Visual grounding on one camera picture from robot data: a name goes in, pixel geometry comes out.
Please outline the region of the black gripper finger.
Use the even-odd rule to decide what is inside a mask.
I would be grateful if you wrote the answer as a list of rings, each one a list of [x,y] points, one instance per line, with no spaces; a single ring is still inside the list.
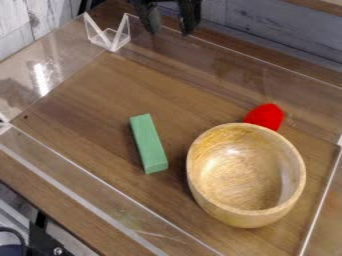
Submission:
[[[146,30],[156,34],[162,29],[162,17],[154,0],[132,0],[132,5]]]
[[[203,0],[178,0],[182,35],[190,35],[202,19]]]

